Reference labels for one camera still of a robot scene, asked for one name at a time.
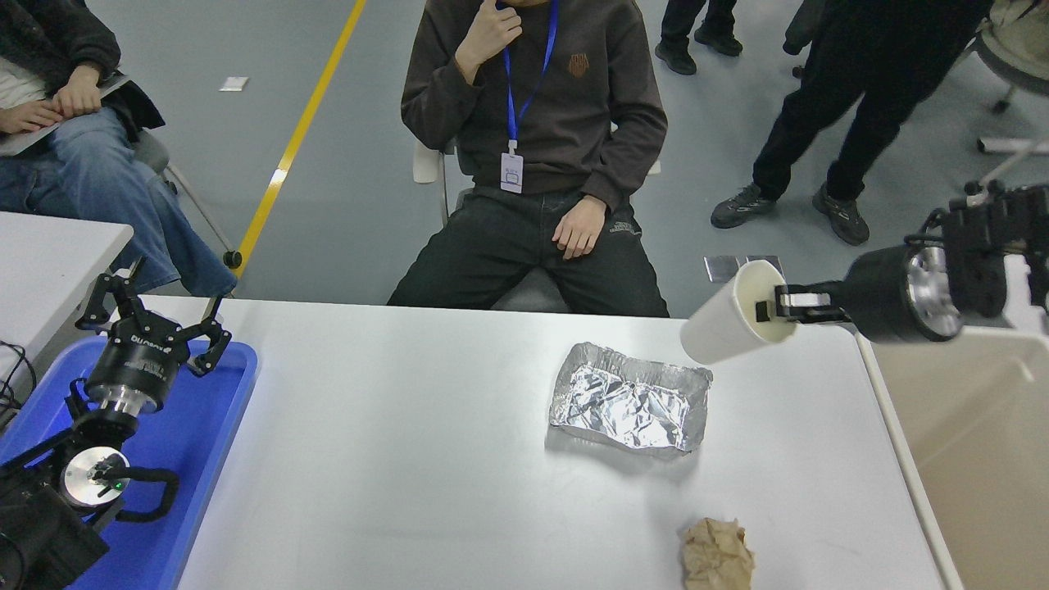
hand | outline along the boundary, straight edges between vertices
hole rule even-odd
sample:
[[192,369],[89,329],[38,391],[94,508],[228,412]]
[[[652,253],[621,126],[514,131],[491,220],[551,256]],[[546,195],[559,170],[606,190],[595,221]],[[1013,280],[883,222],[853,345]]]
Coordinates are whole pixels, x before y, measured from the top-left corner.
[[101,68],[80,64],[69,75],[69,83],[55,93],[55,106],[66,119],[99,112],[102,97],[99,93],[99,72]]
[[33,101],[14,108],[0,109],[0,133],[28,133],[62,121],[51,101]]
[[604,229],[606,207],[603,201],[587,194],[561,217],[551,241],[556,241],[557,249],[564,251],[565,260],[585,256],[594,251],[594,245]]
[[455,65],[467,83],[473,84],[480,65],[495,57],[520,37],[520,34],[521,18],[517,16],[517,10],[509,6],[497,9],[495,0],[481,2],[466,39],[455,50]]

sneaker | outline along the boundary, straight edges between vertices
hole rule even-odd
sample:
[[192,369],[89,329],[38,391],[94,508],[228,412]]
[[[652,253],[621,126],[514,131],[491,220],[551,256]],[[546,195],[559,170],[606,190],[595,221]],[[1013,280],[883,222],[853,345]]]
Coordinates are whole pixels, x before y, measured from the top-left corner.
[[660,41],[659,45],[656,45],[656,57],[666,62],[670,71],[678,72],[682,76],[691,76],[695,73],[695,62],[692,61],[692,57],[688,55],[688,49],[671,49]]
[[859,215],[855,201],[837,201],[827,194],[827,185],[812,195],[812,206],[831,220],[831,229],[845,244],[859,246],[871,237],[871,229]]
[[708,45],[711,49],[723,56],[734,58],[743,52],[743,43],[740,43],[731,33],[726,35],[711,35],[703,30],[701,26],[695,29],[695,34],[692,37],[697,43]]
[[762,189],[751,184],[740,194],[719,203],[710,214],[710,225],[723,230],[742,226],[755,215],[768,213],[775,206],[775,201],[762,198]]

black pants leg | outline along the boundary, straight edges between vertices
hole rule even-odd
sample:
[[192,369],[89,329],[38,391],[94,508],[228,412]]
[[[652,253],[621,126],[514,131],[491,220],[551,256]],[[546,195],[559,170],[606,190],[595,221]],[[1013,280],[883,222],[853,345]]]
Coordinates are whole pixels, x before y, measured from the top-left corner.
[[827,192],[840,201],[863,191],[863,176],[893,143],[918,104],[936,90],[982,18],[977,7],[914,14],[878,63],[841,152],[827,172]]
[[608,216],[591,254],[561,259],[551,238],[580,198],[578,191],[521,196],[475,189],[420,252],[388,304],[489,309],[542,266],[573,312],[667,317],[629,206]]
[[527,197],[498,196],[467,195],[419,253],[387,304],[487,310],[520,282],[539,264],[539,208]]
[[580,198],[578,193],[547,195],[539,232],[543,236],[542,267],[569,308],[581,314],[669,317],[629,204],[607,216],[593,252],[564,260],[564,253],[551,237],[561,217]]
[[668,0],[663,13],[662,43],[670,49],[687,49],[688,35],[706,3],[707,0]]
[[877,64],[885,59],[881,19],[852,3],[831,2],[805,65],[801,87],[784,100],[769,139],[754,162],[754,183],[765,198],[779,198],[791,166],[816,134],[856,102]]
[[734,7],[735,0],[710,0],[707,15],[703,17],[703,24],[700,25],[700,28],[711,37],[731,36],[735,28],[735,17],[732,16]]

gray sneaker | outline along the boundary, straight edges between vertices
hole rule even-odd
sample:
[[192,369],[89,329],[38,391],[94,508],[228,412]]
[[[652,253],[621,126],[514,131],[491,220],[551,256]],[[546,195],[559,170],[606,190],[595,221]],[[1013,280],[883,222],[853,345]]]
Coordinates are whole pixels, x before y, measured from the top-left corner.
[[744,187],[740,194],[719,203],[710,214],[710,225],[723,230],[742,226],[751,217],[772,211],[775,206],[775,201],[762,198],[762,189],[751,184]]
[[859,214],[855,201],[838,201],[827,194],[827,185],[812,195],[812,206],[831,220],[831,229],[845,244],[859,246],[871,237],[871,228]]

jeans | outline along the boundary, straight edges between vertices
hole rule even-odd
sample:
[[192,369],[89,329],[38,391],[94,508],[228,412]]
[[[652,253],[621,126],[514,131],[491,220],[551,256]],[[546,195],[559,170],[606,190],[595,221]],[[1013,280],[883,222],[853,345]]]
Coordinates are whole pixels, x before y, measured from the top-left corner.
[[764,198],[790,185],[791,166],[816,134],[862,97],[841,151],[827,173],[827,192],[853,201],[863,176],[915,107],[947,76],[986,14],[987,1],[900,3],[889,9],[866,0],[827,3],[805,64],[801,87],[783,110],[754,162]]
[[551,238],[581,198],[578,190],[517,195],[475,188],[420,252],[388,304],[489,309],[541,267],[575,313],[668,317],[629,204],[606,215],[593,252],[563,259]]
[[[706,3],[707,0],[669,0],[663,14],[662,43],[669,48],[687,49],[688,34]],[[735,26],[733,7],[735,0],[710,0],[707,16],[700,28],[714,37],[732,35]]]
[[0,210],[131,226],[134,235],[111,268],[129,268],[144,257],[135,280],[140,293],[179,279],[200,297],[236,287],[175,195],[134,159],[112,109],[70,119],[45,141],[50,150],[40,155],[0,157]]

